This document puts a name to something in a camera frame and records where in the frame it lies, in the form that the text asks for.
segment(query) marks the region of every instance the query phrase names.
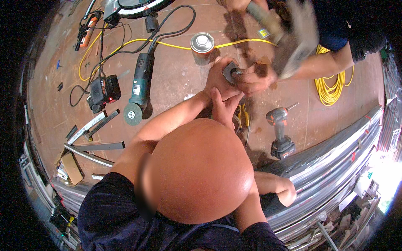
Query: angle grinder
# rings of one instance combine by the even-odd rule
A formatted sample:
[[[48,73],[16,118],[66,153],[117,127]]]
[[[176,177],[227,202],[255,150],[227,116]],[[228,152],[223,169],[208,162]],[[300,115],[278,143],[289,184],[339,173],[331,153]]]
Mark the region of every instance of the angle grinder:
[[[148,105],[154,61],[153,53],[140,53],[138,55],[131,98],[123,111],[124,120],[131,126],[141,122],[142,113]]]

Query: floor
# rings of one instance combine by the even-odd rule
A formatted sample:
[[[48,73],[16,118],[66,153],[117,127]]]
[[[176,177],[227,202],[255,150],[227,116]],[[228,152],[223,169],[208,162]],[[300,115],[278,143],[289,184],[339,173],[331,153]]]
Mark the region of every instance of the floor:
[[[86,85],[80,80],[78,68],[85,53],[85,49],[74,51],[78,32],[78,21],[84,15],[90,0],[83,0],[71,16],[71,2],[67,2],[59,11],[63,16],[57,16],[47,35],[46,43],[40,58],[37,59],[33,78],[29,82],[29,115],[34,128],[34,138],[42,161],[52,177],[55,175],[54,161],[63,150],[66,135],[76,124],[80,129],[92,118],[94,114],[83,100],[76,106],[70,107],[69,95],[73,86]],[[243,38],[258,38],[256,31],[260,26],[251,17],[245,16],[244,20],[238,16],[230,15],[225,8],[219,6],[216,0],[176,0],[170,6],[160,11],[159,22],[170,10],[181,4],[189,4],[194,7],[197,16],[192,27],[178,37],[164,39],[166,43],[189,47],[190,38],[198,32],[208,32],[215,44],[220,45]],[[94,9],[100,7],[100,1],[96,2]],[[165,23],[161,32],[176,31],[184,28],[191,20],[192,12],[188,8],[176,11]],[[125,41],[137,38],[146,38],[144,19],[122,19],[129,24],[133,35],[126,29]],[[123,29],[115,28],[107,30],[104,38],[103,55],[108,55],[117,48],[123,39]],[[90,70],[98,62],[95,49],[85,59],[81,74],[83,78],[89,76]],[[126,47],[127,50],[135,50],[140,42],[135,42]],[[235,58],[240,67],[252,65],[253,62],[269,63],[273,58],[273,47],[262,42],[247,42],[238,46],[221,48],[218,54]],[[151,87],[151,102],[154,117],[184,100],[189,94],[195,94],[205,86],[209,66],[197,66],[194,63],[190,51],[159,45],[155,52],[155,64]],[[131,96],[132,80],[136,64],[137,54],[121,53],[110,58],[104,66],[107,75],[116,74],[122,92],[120,100],[106,106],[106,111],[111,114],[116,109],[123,111]],[[346,80],[351,78],[352,69],[346,71]],[[63,89],[57,92],[57,86],[63,82]],[[72,95],[73,102],[77,100],[80,92],[75,90]],[[260,93],[246,101],[246,108],[251,116],[251,129],[247,153],[254,165],[258,167],[266,163],[271,157],[269,150],[275,139],[274,129],[268,125],[265,114],[273,108],[290,106],[299,102],[300,105],[290,110],[286,134],[296,144],[297,151],[302,151],[333,136],[342,129],[348,127],[364,116],[375,105],[383,104],[384,88],[381,69],[381,57],[378,53],[368,55],[366,60],[355,66],[352,83],[345,87],[337,103],[326,107],[319,101],[317,90],[313,80],[281,81],[270,86],[265,92]],[[106,126],[94,135],[93,143],[111,143],[124,141],[129,143],[135,133],[146,124],[142,120],[135,127],[125,123],[123,115],[118,115]],[[244,140],[247,132],[240,134]],[[88,144],[81,137],[75,145]],[[96,151],[95,154],[111,161],[121,154],[122,150]],[[96,183],[92,179],[92,173],[107,173],[109,168],[98,165],[85,158],[77,156],[77,161],[85,173],[84,181]]]

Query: cardboard box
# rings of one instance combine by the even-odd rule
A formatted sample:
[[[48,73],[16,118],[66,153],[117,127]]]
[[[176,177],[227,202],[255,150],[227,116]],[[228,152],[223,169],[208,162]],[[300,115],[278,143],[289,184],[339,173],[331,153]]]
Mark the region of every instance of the cardboard box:
[[[64,169],[67,172],[71,183],[73,183],[74,186],[78,184],[82,180],[82,175],[78,170],[78,166],[73,158],[73,154],[65,154],[63,157],[60,158],[60,161],[63,163]]]

